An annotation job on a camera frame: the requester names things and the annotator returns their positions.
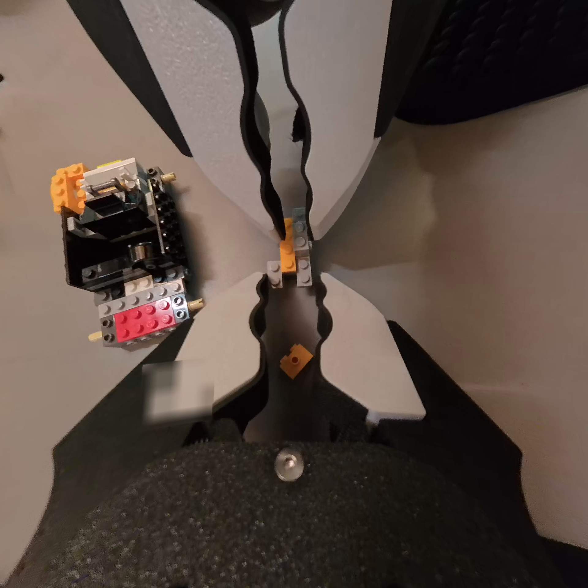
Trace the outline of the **narrow orange brick plate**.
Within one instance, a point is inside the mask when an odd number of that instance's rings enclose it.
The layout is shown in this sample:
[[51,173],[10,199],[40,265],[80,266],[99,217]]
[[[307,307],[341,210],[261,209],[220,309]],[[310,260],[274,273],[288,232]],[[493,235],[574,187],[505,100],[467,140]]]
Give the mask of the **narrow orange brick plate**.
[[296,254],[293,247],[293,220],[284,218],[285,239],[280,242],[281,271],[285,275],[296,274]]

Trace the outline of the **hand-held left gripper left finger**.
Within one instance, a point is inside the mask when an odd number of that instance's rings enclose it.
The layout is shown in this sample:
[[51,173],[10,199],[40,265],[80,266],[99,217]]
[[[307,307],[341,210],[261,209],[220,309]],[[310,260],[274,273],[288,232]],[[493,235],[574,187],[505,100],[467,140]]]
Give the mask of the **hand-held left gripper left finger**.
[[267,302],[267,275],[255,272],[206,303],[176,357],[196,361],[199,374],[212,384],[212,417],[231,419],[241,433],[269,397],[261,340]]

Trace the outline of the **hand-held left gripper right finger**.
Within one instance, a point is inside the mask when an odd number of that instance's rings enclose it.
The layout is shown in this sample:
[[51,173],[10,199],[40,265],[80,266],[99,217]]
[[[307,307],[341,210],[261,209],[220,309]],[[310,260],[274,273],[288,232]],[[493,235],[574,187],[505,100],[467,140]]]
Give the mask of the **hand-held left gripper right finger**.
[[330,437],[369,437],[381,421],[426,409],[384,315],[329,274],[317,283],[319,406]]

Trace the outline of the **small orange studded brick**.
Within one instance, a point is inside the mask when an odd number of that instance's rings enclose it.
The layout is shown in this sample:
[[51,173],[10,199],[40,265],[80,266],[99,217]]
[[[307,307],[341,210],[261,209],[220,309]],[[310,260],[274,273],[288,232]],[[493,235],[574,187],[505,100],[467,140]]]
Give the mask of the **small orange studded brick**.
[[299,343],[290,348],[290,353],[280,360],[280,369],[291,379],[295,379],[313,359],[313,354]]

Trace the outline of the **grey desk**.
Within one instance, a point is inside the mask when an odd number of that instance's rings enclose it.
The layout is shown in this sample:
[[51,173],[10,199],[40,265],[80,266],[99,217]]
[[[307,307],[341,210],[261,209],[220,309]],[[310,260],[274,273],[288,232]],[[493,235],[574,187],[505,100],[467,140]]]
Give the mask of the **grey desk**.
[[[148,349],[88,341],[57,168],[178,176],[211,299],[276,253],[183,156],[66,1],[1,1],[1,574],[35,533],[52,448]],[[397,321],[517,443],[538,531],[587,547],[587,90],[456,126],[393,121],[313,266]]]

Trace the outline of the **toy brick car model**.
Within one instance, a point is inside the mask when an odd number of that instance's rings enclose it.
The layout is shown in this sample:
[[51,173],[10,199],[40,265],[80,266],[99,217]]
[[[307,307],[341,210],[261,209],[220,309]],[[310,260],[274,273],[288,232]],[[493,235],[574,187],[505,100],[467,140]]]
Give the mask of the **toy brick car model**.
[[202,309],[190,300],[187,250],[173,198],[174,173],[136,158],[89,169],[59,168],[51,179],[61,217],[66,281],[93,295],[107,348],[147,345]]

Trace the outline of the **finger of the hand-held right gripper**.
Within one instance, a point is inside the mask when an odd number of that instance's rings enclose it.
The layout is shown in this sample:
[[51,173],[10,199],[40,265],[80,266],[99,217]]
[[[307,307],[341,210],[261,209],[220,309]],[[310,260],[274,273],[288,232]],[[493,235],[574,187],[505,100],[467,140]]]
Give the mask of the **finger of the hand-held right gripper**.
[[122,1],[196,163],[275,241],[285,236],[254,116],[258,68],[246,18],[211,1]]
[[392,1],[292,1],[279,32],[286,82],[306,124],[313,239],[347,207],[380,141],[376,115]]

